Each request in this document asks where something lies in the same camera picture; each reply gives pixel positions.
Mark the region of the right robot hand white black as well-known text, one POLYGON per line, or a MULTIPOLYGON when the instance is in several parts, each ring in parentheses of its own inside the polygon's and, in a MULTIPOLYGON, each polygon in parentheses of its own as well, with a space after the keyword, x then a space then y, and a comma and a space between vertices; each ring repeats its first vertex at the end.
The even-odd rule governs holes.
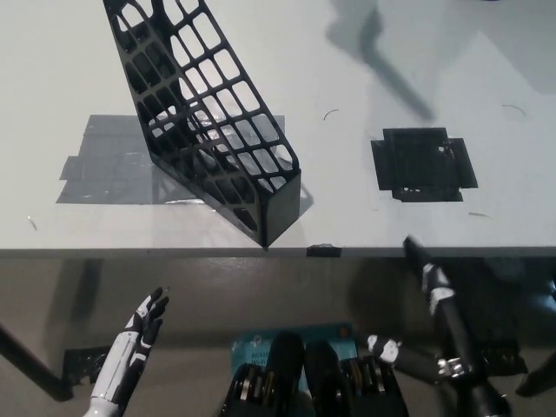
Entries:
POLYGON ((455 289, 444 270, 411 235, 405 238, 403 250, 425 295, 443 355, 436 358, 377 334, 367 337, 368 352, 390 367, 432 385, 483 375, 479 350, 460 313, 455 289))

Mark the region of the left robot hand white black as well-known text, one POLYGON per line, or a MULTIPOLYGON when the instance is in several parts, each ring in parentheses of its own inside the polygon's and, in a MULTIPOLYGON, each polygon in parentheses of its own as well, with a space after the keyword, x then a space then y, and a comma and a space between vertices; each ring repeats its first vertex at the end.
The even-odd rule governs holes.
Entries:
POLYGON ((145 369, 169 298, 157 288, 115 338, 93 387, 87 416, 122 416, 145 369))

